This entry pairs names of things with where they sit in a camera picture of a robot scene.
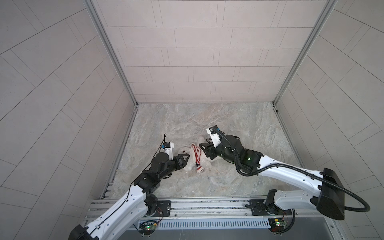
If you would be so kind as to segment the red white striped shirt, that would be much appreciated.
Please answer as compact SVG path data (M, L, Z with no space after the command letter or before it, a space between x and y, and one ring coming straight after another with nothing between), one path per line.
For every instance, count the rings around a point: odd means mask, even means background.
M191 148L194 151L195 163L196 163L196 171L197 171L197 173L202 173L204 171L204 168L201 165L202 150L201 150L201 148L199 146L197 146L194 143L191 144Z

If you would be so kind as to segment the white plush teddy bear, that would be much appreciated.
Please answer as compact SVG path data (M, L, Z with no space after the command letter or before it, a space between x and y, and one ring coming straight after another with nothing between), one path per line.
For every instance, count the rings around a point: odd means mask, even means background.
M210 171L213 167L214 160L207 158L199 144L207 143L204 136L199 136L196 143L191 143L189 146L182 147L179 154L189 154L190 158L187 165L183 168L185 172L196 171L202 173L204 170Z

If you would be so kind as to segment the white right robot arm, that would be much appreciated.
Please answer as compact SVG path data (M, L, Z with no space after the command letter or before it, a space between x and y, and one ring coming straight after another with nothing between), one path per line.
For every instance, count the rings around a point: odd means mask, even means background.
M214 160L220 157L229 163L239 159L240 172L270 177L298 188L296 191L269 190L267 198L261 206L256 208L272 215L282 215L285 211L294 209L317 210L322 215L334 219L345 219L345 194L335 188L340 181L336 173L325 169L323 172L298 168L270 158L260 152L246 149L238 137L228 135L221 139L214 135L214 139L207 139L199 144L207 158Z

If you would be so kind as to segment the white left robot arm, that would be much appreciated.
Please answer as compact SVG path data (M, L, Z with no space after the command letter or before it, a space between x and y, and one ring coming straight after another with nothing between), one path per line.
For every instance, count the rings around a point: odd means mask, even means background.
M187 153L174 157L167 153L156 154L150 168L133 181L123 197L87 226L77 225L68 239L117 240L139 219L155 212L158 199L154 191L159 188L162 179L186 167L189 158Z

